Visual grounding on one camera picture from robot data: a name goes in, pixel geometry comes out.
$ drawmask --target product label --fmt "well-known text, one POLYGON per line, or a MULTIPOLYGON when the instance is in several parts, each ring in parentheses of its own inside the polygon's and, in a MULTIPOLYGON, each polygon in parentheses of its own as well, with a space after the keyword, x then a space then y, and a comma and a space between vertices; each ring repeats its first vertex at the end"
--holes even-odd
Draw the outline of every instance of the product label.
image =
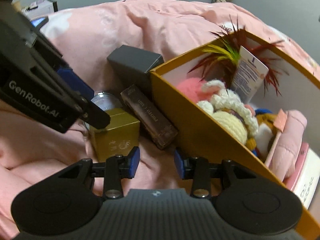
POLYGON ((242 46, 240 56, 231 89, 239 95, 244 104, 247 104, 262 85, 269 69, 242 46))

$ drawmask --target pink yarn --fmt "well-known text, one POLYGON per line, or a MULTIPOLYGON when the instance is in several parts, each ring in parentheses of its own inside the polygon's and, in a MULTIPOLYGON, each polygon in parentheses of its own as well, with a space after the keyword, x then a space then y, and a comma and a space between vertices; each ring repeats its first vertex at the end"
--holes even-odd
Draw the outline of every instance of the pink yarn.
POLYGON ((201 78, 188 78, 178 84, 177 89, 194 103, 202 100, 208 101, 212 96, 212 92, 205 93, 201 90, 202 85, 205 83, 206 81, 201 80, 201 78))

